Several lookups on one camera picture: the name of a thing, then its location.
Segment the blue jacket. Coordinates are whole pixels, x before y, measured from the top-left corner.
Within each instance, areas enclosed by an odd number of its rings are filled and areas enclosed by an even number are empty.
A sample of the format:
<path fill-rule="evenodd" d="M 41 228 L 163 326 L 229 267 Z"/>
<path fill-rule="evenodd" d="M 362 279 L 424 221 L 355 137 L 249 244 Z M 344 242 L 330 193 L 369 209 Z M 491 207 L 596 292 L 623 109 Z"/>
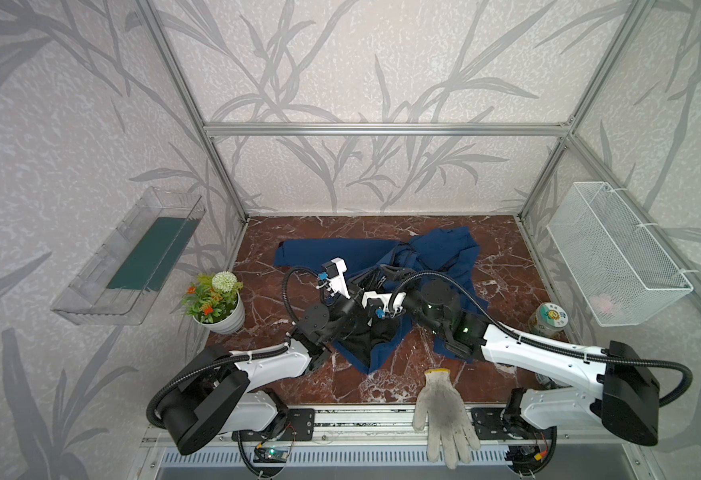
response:
<path fill-rule="evenodd" d="M 344 278 L 350 295 L 360 290 L 392 293 L 413 273 L 441 272 L 467 288 L 486 309 L 487 302 L 478 298 L 472 282 L 472 270 L 479 253 L 480 247 L 468 228 L 460 227 L 435 229 L 410 242 L 348 238 L 288 240 L 278 246 L 274 263 L 286 268 L 288 276 L 302 272 L 314 277 L 320 289 L 318 274 L 322 272 L 322 264 L 340 257 L 348 267 Z M 326 305 L 332 297 L 324 289 L 320 292 L 318 303 Z M 340 336 L 328 347 L 334 347 L 362 374 L 369 374 L 386 363 L 416 323 L 408 315 L 372 319 L 370 333 Z M 438 336 L 435 349 L 444 356 L 462 360 L 454 356 Z"/>

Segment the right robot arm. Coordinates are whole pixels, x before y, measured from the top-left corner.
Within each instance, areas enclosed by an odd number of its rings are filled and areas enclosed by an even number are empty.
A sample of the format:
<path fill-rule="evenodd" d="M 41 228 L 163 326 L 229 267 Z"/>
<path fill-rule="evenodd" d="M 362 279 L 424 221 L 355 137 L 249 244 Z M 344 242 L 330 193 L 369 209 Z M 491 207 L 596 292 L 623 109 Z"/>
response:
<path fill-rule="evenodd" d="M 374 312 L 380 318 L 411 316 L 462 360 L 520 367 L 562 382 L 552 393 L 521 390 L 509 400 L 508 422 L 536 430 L 600 425 L 626 442 L 655 446 L 661 408 L 693 383 L 686 365 L 642 359 L 622 342 L 589 347 L 516 330 L 441 272 L 407 276 Z"/>

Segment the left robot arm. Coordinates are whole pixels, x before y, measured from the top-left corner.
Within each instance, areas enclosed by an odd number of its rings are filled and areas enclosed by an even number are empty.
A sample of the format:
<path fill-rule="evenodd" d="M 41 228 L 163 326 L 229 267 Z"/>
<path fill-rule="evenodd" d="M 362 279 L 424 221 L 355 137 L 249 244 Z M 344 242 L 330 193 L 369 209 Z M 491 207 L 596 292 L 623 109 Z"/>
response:
<path fill-rule="evenodd" d="M 262 391 L 284 379 L 320 369 L 332 352 L 328 344 L 387 313 L 388 301 L 366 295 L 344 296 L 330 306 L 306 310 L 284 342 L 248 351 L 222 345 L 204 348 L 146 406 L 150 425 L 164 429 L 178 452 L 188 455 L 218 434 L 240 430 L 281 430 L 288 408 Z"/>

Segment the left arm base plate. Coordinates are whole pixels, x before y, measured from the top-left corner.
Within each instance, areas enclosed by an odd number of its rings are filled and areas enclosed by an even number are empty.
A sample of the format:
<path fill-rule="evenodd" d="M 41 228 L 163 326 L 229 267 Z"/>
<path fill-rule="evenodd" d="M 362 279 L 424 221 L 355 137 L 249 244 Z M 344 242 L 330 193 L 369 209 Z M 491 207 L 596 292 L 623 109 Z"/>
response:
<path fill-rule="evenodd" d="M 312 408 L 289 409 L 276 414 L 272 423 L 261 432 L 254 432 L 252 440 L 306 442 L 314 437 L 316 410 Z"/>

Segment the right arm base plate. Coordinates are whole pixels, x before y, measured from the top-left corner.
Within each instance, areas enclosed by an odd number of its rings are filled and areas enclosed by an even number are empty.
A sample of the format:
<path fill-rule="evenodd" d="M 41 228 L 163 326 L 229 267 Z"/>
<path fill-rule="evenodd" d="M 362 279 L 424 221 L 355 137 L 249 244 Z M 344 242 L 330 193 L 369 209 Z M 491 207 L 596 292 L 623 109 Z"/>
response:
<path fill-rule="evenodd" d="M 512 432 L 504 424 L 505 408 L 501 406 L 482 406 L 470 409 L 472 422 L 480 440 L 526 440 L 524 435 Z"/>

